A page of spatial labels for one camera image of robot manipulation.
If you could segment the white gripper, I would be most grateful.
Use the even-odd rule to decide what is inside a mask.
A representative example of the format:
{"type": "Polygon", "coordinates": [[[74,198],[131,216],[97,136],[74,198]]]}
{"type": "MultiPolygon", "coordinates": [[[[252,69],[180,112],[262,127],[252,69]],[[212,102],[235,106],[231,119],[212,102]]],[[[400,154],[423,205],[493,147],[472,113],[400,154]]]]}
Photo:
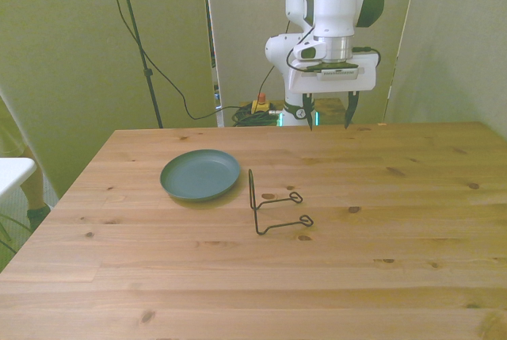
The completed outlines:
{"type": "Polygon", "coordinates": [[[293,60],[288,71],[288,90],[303,94],[303,110],[310,130],[313,130],[315,93],[348,92],[345,110],[347,128],[359,101],[360,92],[372,90],[376,84],[377,53],[354,54],[351,59],[340,63],[293,60]]]}

